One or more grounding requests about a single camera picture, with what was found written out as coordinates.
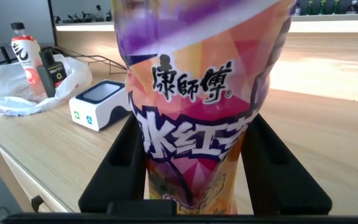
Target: plastic bottle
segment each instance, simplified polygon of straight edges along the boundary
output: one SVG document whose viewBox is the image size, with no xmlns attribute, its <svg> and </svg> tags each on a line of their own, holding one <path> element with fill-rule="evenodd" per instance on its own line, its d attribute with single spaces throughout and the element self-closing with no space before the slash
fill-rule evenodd
<svg viewBox="0 0 358 224">
<path fill-rule="evenodd" d="M 300 16 L 300 15 L 301 15 L 301 4 L 297 2 L 295 6 L 294 16 Z"/>
<path fill-rule="evenodd" d="M 14 32 L 12 49 L 24 68 L 31 90 L 36 95 L 46 95 L 45 88 L 37 72 L 37 66 L 42 65 L 39 55 L 40 45 L 31 35 L 25 33 L 25 27 L 22 22 L 14 22 L 11 27 Z"/>
<path fill-rule="evenodd" d="M 319 15 L 325 15 L 326 13 L 326 0 L 321 0 L 320 9 L 318 10 Z"/>
<path fill-rule="evenodd" d="M 340 5 L 341 5 L 340 0 L 335 0 L 334 7 L 333 7 L 333 14 L 339 14 Z"/>
<path fill-rule="evenodd" d="M 357 0 L 353 0 L 352 4 L 346 9 L 346 14 L 356 14 L 358 10 Z"/>
<path fill-rule="evenodd" d="M 177 214 L 237 214 L 244 132 L 267 96 L 293 1 L 111 2 L 150 199 L 174 200 Z"/>
<path fill-rule="evenodd" d="M 306 13 L 307 16 L 313 15 L 313 1 L 309 1 L 308 3 L 308 10 Z"/>
</svg>

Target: wooden table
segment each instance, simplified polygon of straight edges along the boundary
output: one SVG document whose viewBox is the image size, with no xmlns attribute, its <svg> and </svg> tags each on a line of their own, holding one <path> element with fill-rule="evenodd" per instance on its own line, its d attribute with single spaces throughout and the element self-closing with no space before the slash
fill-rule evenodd
<svg viewBox="0 0 358 224">
<path fill-rule="evenodd" d="M 91 66 L 94 83 L 108 75 Z M 358 103 L 271 90 L 262 116 L 334 202 L 331 214 L 358 214 Z M 0 116 L 0 150 L 67 211 L 77 201 L 126 119 L 99 133 L 71 121 L 68 105 L 25 117 Z M 236 180 L 240 213 L 252 213 L 242 164 Z"/>
</svg>

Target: shelf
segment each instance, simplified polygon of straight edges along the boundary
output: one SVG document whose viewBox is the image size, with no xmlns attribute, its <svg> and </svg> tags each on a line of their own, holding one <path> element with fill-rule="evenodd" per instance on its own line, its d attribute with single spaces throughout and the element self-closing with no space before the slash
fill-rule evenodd
<svg viewBox="0 0 358 224">
<path fill-rule="evenodd" d="M 57 24 L 57 31 L 114 31 L 113 22 Z M 295 16 L 292 33 L 358 33 L 358 14 Z"/>
<path fill-rule="evenodd" d="M 293 22 L 358 21 L 358 14 L 294 16 Z"/>
<path fill-rule="evenodd" d="M 113 22 L 56 24 L 57 31 L 114 31 Z"/>
</svg>

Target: white bottle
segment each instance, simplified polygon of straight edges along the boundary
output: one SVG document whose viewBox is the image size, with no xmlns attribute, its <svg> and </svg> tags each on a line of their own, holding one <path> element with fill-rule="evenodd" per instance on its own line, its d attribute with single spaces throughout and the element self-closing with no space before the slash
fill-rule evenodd
<svg viewBox="0 0 358 224">
<path fill-rule="evenodd" d="M 37 72 L 37 66 L 42 65 L 39 55 L 40 45 L 31 35 L 25 33 L 22 22 L 14 22 L 11 27 L 14 32 L 11 43 L 12 49 L 24 68 L 31 90 L 36 95 L 46 95 L 45 88 Z"/>
<path fill-rule="evenodd" d="M 301 5 L 300 3 L 296 3 L 296 6 L 295 6 L 295 13 L 294 13 L 294 16 L 300 16 L 301 15 Z"/>
</svg>

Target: plastic bag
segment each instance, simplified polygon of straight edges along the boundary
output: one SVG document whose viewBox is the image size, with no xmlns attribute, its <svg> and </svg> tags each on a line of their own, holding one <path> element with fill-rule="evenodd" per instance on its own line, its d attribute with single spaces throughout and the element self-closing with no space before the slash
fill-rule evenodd
<svg viewBox="0 0 358 224">
<path fill-rule="evenodd" d="M 0 115 L 24 116 L 50 110 L 90 86 L 92 73 L 86 63 L 62 55 L 54 58 L 63 62 L 67 78 L 56 88 L 53 98 L 33 94 L 20 63 L 0 66 Z"/>
</svg>

